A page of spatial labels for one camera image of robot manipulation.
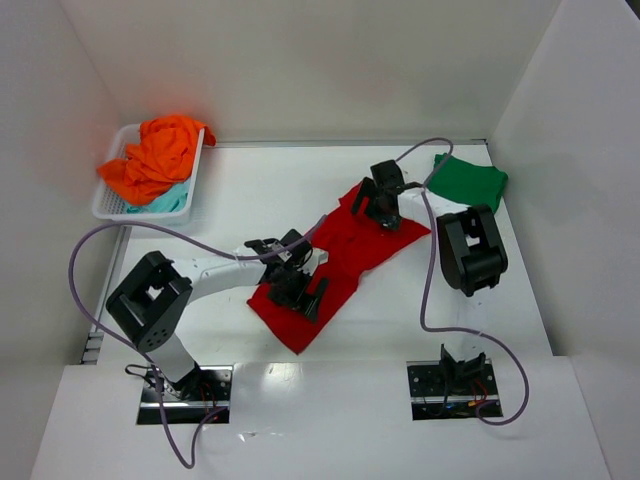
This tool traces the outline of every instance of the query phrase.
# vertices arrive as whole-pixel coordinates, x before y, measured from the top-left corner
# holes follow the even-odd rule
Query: plastic laundry basket
[[[93,215],[102,220],[139,220],[158,225],[183,225],[187,223],[191,213],[191,202],[193,201],[193,192],[196,186],[203,141],[204,129],[200,130],[198,137],[196,156],[193,161],[193,170],[191,171],[191,182],[189,183],[189,194],[182,210],[167,213],[127,213],[124,200],[100,178],[100,184],[93,198]],[[125,158],[125,149],[128,143],[140,143],[140,124],[127,125],[118,131],[105,162],[113,158]]]

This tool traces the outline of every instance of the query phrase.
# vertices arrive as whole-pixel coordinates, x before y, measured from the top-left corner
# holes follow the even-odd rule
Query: white table
[[[201,162],[195,222],[186,231],[228,250],[247,239],[304,231],[336,199],[404,147],[221,148]],[[407,180],[426,177],[426,147],[403,161]],[[455,155],[490,164],[482,145]],[[252,289],[222,292],[185,311],[178,334],[203,365],[234,364],[231,422],[205,428],[196,469],[187,474],[160,426],[136,426],[141,384],[123,374],[139,357],[106,339],[98,366],[65,371],[33,478],[523,478],[606,479],[588,412],[568,359],[553,357],[504,205],[496,215],[509,270],[492,291],[486,331],[520,356],[531,401],[515,424],[490,428],[475,419],[411,420],[406,362],[439,358],[440,343],[418,311],[430,237],[362,279],[360,288],[300,356],[283,347],[245,305]],[[175,239],[134,230],[119,280],[150,250],[201,255]],[[429,303],[431,325],[455,321],[459,292],[439,267]],[[103,320],[113,323],[108,315]],[[522,381],[509,359],[493,359],[502,406],[513,413]],[[174,425],[187,450],[192,425]]]

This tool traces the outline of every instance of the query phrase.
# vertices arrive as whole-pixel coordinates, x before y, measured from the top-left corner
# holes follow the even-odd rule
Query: orange cloth
[[[131,205],[147,205],[191,176],[202,128],[204,143],[215,145],[209,127],[184,115],[144,122],[140,145],[127,145],[127,159],[115,158],[98,167],[98,173]]]

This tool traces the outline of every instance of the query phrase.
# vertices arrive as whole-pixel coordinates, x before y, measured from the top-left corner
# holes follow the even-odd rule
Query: white wall
[[[56,1],[0,8],[0,476],[13,480],[29,478],[62,367],[79,360],[86,339],[67,260],[93,223],[94,166],[118,120]],[[105,236],[82,256],[88,300],[112,245]]]
[[[491,138],[547,329],[611,473],[640,471],[640,21],[564,0]]]
[[[486,138],[559,0],[61,0],[127,121],[222,140]]]

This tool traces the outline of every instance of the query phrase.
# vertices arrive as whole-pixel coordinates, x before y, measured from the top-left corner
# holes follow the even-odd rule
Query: folded red fabric
[[[351,205],[359,187],[356,185],[340,198],[340,206],[328,215],[311,239],[314,247],[329,252],[329,261],[318,267],[309,287],[309,291],[313,291],[321,278],[329,280],[316,323],[269,300],[269,285],[266,284],[258,287],[247,302],[274,335],[296,354],[309,346],[353,295],[360,275],[429,233],[428,228],[410,220],[403,220],[400,229],[392,232],[363,213],[352,215]]]

